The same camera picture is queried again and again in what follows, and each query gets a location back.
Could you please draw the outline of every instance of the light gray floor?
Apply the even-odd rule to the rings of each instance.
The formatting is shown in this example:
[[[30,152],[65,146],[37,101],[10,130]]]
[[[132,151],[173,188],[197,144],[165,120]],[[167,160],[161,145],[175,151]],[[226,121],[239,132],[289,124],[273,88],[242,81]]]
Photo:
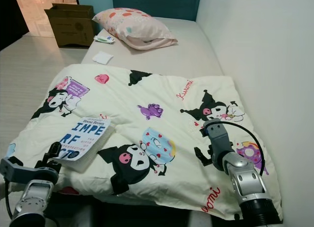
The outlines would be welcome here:
[[[16,0],[23,14],[29,32],[27,36],[54,37],[45,9],[53,3],[76,4],[76,0]]]
[[[0,157],[27,125],[62,68],[87,50],[60,49],[54,38],[24,36],[0,52]]]

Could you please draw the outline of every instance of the tiled floor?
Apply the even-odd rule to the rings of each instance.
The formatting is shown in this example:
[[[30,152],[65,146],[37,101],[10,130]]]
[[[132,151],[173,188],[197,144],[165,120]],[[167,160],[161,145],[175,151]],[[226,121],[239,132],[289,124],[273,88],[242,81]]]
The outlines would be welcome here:
[[[29,29],[28,36],[54,37],[44,9],[50,9],[52,3],[63,3],[62,0],[17,0]],[[76,4],[76,0],[64,0],[65,4]]]

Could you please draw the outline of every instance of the headboard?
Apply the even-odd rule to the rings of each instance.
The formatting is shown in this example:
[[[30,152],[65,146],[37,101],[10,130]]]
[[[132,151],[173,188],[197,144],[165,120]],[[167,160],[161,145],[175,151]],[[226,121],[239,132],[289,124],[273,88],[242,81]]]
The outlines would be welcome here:
[[[196,20],[200,0],[113,0],[113,7],[142,10],[151,16]]]

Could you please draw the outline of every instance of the cardboard box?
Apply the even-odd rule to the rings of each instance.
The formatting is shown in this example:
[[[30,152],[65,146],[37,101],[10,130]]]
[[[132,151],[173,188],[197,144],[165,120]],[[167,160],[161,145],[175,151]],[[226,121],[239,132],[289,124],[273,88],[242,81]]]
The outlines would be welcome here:
[[[45,10],[60,48],[87,49],[95,36],[94,9],[90,5],[52,4]]]

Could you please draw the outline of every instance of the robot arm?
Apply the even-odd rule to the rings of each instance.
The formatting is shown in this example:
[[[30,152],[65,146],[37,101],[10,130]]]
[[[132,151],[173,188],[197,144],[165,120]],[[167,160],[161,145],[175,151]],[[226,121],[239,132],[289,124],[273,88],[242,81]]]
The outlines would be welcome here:
[[[60,149],[59,142],[53,143],[49,152],[45,154],[42,161],[37,162],[35,168],[23,167],[23,163],[16,157],[5,157],[1,160],[0,173],[3,175],[6,185],[9,182],[27,184],[16,204],[13,215],[11,210],[8,210],[11,218],[10,227],[45,226],[44,211],[52,194],[53,186],[58,181],[61,168],[61,164],[55,161],[48,162],[48,159],[57,157]]]
[[[243,219],[249,225],[277,226],[281,222],[262,177],[247,158],[231,148],[222,123],[219,119],[213,119],[205,122],[201,130],[203,137],[208,136],[211,141],[209,148],[213,165],[229,175]]]

